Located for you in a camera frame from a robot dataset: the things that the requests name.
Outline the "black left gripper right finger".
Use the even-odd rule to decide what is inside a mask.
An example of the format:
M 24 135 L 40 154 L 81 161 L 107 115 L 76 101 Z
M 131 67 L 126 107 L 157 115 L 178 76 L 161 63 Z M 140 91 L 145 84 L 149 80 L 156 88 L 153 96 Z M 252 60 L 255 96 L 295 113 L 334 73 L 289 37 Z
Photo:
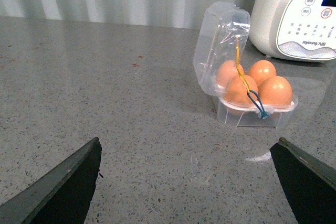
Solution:
M 335 223 L 335 169 L 281 137 L 270 148 L 298 223 Z

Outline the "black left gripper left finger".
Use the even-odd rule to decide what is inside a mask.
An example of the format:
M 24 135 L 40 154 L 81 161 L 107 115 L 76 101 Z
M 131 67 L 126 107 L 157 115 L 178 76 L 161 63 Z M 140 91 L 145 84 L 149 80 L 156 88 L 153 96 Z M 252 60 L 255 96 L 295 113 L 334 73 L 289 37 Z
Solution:
M 1 223 L 84 223 L 100 173 L 102 146 L 91 139 L 1 205 Z

